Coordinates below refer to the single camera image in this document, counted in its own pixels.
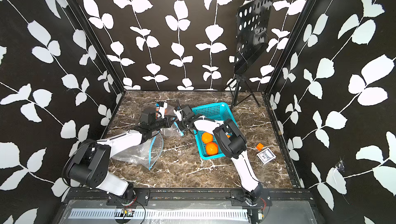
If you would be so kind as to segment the playing card box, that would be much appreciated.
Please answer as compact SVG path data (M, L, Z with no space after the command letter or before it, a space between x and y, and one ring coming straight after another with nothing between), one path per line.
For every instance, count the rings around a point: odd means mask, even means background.
M266 148L259 152L257 157L264 165L276 159L276 155L270 150L270 148Z

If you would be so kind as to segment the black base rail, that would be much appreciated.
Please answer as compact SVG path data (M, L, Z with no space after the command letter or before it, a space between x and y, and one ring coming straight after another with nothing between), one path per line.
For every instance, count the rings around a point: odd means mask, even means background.
M309 190L304 189L264 189L255 203L247 203L240 188L135 188L137 201L147 206L160 200L168 201L229 201L233 206L272 206L279 201L308 202L315 205Z

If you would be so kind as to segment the clear zip-top bag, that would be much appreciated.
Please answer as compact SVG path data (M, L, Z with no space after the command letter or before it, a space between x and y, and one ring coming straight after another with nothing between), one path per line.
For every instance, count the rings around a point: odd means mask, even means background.
M161 134L149 139L143 144L130 147L112 157L112 159L135 165L142 165L151 170L162 154L164 139Z
M184 136L184 133L180 130L177 121L178 118L174 113L175 107L168 105L168 108L166 109L166 114L165 116L174 116L176 118L175 122L170 128L164 128L161 129L160 134L165 136L165 137L182 137Z

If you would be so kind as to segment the orange taken from bag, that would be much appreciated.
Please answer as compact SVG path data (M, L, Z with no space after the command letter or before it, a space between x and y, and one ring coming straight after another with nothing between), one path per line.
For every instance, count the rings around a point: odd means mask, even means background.
M205 150L206 150L206 154L207 154L208 156L217 155L218 152L219 152L218 145L217 145L216 143L214 143L214 142L209 142L209 143L207 143L207 144L206 144L206 147L205 147Z

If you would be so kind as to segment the small orange block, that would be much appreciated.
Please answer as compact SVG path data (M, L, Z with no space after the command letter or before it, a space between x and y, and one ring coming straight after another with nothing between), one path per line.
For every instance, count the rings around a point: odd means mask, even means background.
M256 148L257 148L258 151L261 151L261 150L264 148L264 145L261 144L261 143L259 143L259 144L256 146Z

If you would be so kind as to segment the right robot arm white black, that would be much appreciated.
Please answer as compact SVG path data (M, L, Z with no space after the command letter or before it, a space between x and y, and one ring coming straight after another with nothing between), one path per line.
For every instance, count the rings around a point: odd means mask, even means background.
M217 121L201 114L191 113L178 121L184 129L203 131L213 135L223 154L231 159L241 180L241 187L245 200L249 204L256 203L263 193L263 186L256 177L247 154L246 138L231 119Z

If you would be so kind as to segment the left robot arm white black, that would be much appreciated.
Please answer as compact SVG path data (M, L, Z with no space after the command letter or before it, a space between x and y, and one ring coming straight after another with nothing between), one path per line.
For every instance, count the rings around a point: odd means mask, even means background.
M176 119L174 115L147 108L142 112L139 123L129 131L108 139L86 139L62 169L63 182L70 187L74 180L81 187L96 188L122 199L134 200L134 186L108 171L110 158L145 143L155 136L154 132L170 128Z

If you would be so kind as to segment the black music stand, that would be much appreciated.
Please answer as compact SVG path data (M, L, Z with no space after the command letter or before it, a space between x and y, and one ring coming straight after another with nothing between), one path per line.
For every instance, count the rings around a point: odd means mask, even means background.
M226 85L232 95L230 110L252 97L260 106L245 73L253 66L269 46L268 23L273 0L251 0L237 9L237 52L234 77Z

